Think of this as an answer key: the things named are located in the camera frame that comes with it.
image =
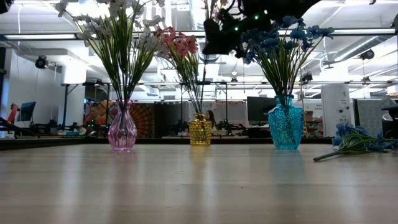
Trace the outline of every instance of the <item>pipe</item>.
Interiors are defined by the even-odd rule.
[[[356,41],[354,44],[346,47],[345,49],[341,50],[340,52],[337,52],[333,59],[335,62],[342,62],[345,60],[348,60],[352,57],[355,57],[372,47],[375,47],[390,38],[393,38],[392,36],[375,36],[375,37],[363,37],[362,39]]]

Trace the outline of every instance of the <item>blue flower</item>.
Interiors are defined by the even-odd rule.
[[[397,152],[397,151],[398,151],[398,139],[394,139],[394,140],[391,142],[391,148],[392,148],[392,150],[393,150],[394,152]]]
[[[299,20],[294,16],[285,16],[282,18],[281,28],[289,28],[291,25],[298,23]]]
[[[244,37],[245,39],[248,38],[251,41],[253,41],[256,44],[259,44],[262,40],[264,40],[264,31],[259,31],[258,29],[253,29],[249,30],[246,32],[247,37]]]
[[[275,39],[279,36],[279,33],[275,30],[273,32],[264,32],[263,35],[265,39]]]
[[[319,34],[319,26],[312,26],[307,28],[307,37],[312,38],[314,40],[318,39]]]
[[[297,28],[293,29],[290,33],[290,38],[291,39],[297,39],[297,40],[302,40],[305,37],[305,33],[302,30],[299,30]]]
[[[337,128],[336,132],[337,136],[343,137],[344,135],[346,135],[347,128],[345,123],[336,124],[336,128]]]
[[[368,135],[368,132],[362,126],[355,127],[355,131],[357,131],[358,134],[362,134],[362,135],[365,135],[365,136]]]
[[[341,138],[341,137],[339,137],[339,136],[334,137],[334,138],[331,140],[331,143],[333,144],[333,146],[339,146],[342,142],[343,142],[343,138]]]
[[[318,33],[322,37],[329,37],[330,39],[333,40],[333,37],[330,34],[333,33],[334,31],[335,31],[334,28],[329,27],[329,28],[319,29]]]
[[[245,54],[245,56],[243,57],[243,62],[246,64],[246,65],[249,65],[251,62],[253,62],[254,61],[254,57],[255,57],[256,55],[254,54],[254,51],[253,50],[249,50],[246,54]]]
[[[303,18],[298,19],[298,22],[297,22],[297,23],[298,23],[298,24],[297,24],[297,28],[298,28],[299,30],[304,29],[304,27],[306,26],[306,24],[304,23],[304,19],[303,19]]]
[[[299,46],[299,44],[294,41],[288,41],[288,42],[284,43],[285,50],[292,50],[292,49],[296,48],[297,46]]]
[[[247,33],[242,33],[242,36],[241,36],[241,42],[242,43],[249,43],[249,40],[250,40],[250,37],[248,36],[248,34]]]
[[[389,146],[391,146],[390,142],[384,142],[383,133],[379,133],[376,138],[377,148],[383,150]]]
[[[261,47],[263,48],[270,48],[270,47],[275,47],[279,45],[279,39],[266,39],[261,43]]]
[[[312,40],[308,41],[307,38],[303,39],[303,44],[301,45],[301,49],[306,52],[308,49],[313,47],[313,42]]]

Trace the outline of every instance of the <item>wooden table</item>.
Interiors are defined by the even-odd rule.
[[[0,152],[0,223],[398,223],[398,156],[329,145],[77,145]]]

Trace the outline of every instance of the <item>ceiling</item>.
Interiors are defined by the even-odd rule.
[[[203,11],[198,5],[199,0],[166,0],[166,7],[163,9],[150,5],[146,8],[143,17],[150,17],[161,14],[166,18],[163,26],[173,26],[177,30],[200,30],[201,15]],[[54,9],[56,1],[19,1],[16,0],[11,10],[0,15],[0,34],[56,34],[56,33],[76,33],[78,32],[71,20],[65,17],[59,18],[58,12]],[[93,7],[92,0],[80,0],[70,2],[73,13],[91,12]],[[98,9],[96,13],[105,13],[103,9]],[[398,12],[398,0],[383,1],[378,0],[375,5],[370,6],[368,0],[322,0],[313,6],[303,16],[307,25],[318,24],[321,27],[340,28],[388,28]],[[371,80],[394,80],[398,77],[397,70],[391,69],[397,66],[397,38],[388,37],[373,43],[375,37],[361,36],[339,36],[334,40],[326,39],[312,53],[305,71],[311,72],[315,81],[335,81],[335,80],[356,80],[360,81],[363,75],[369,75]],[[42,54],[48,50],[51,53],[49,60],[58,64],[67,63],[66,61],[79,61],[87,68],[88,78],[101,78],[107,80],[106,72],[98,57],[88,53],[88,49],[80,40],[63,41],[21,41],[8,42],[11,47],[19,46],[20,55],[36,58],[38,52]],[[355,59],[357,56],[345,58],[344,61],[336,61],[337,55],[347,53],[352,49],[360,48],[364,51],[372,49],[375,57],[372,60]],[[233,54],[219,55],[216,61],[216,72],[212,74],[213,81],[230,81],[232,76],[237,76],[240,82],[261,82],[266,81],[261,68],[256,64],[243,65],[242,60],[236,59]],[[167,68],[166,63],[162,63],[154,58],[151,65],[144,74],[144,82],[166,81],[164,78],[173,77],[172,72],[163,72]],[[372,86],[367,91],[381,91],[387,85]]]

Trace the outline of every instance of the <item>flower bouquet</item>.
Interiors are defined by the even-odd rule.
[[[278,149],[297,149],[300,144],[303,109],[292,106],[294,84],[301,67],[322,38],[333,38],[331,27],[305,26],[303,19],[285,16],[270,32],[254,29],[242,35],[246,45],[244,63],[259,64],[276,93],[277,107],[268,117],[272,140]]]
[[[202,111],[203,80],[198,78],[198,47],[194,35],[187,37],[183,33],[169,27],[167,30],[158,30],[161,43],[165,50],[160,55],[167,59],[179,74],[182,85],[187,91],[193,109],[195,121],[190,122],[190,139],[192,145],[210,145],[211,122],[206,121]]]
[[[164,1],[156,0],[160,5]],[[80,34],[101,59],[118,97],[119,112],[108,131],[108,139],[116,151],[130,151],[137,138],[137,128],[129,114],[130,97],[149,66],[157,50],[157,38],[149,27],[164,20],[155,16],[153,21],[143,20],[139,16],[144,4],[136,0],[96,0],[98,6],[107,5],[109,15],[93,18],[87,15],[74,16],[67,11],[68,3],[61,1],[55,5],[58,16],[69,15],[75,21]],[[133,33],[140,29],[143,33]]]
[[[338,155],[359,155],[371,152],[387,152],[385,149],[391,147],[393,151],[397,150],[398,139],[384,139],[382,134],[376,138],[371,137],[361,127],[353,127],[351,124],[337,124],[336,137],[333,138],[333,146],[338,146],[338,150],[314,158],[315,162],[331,156]]]

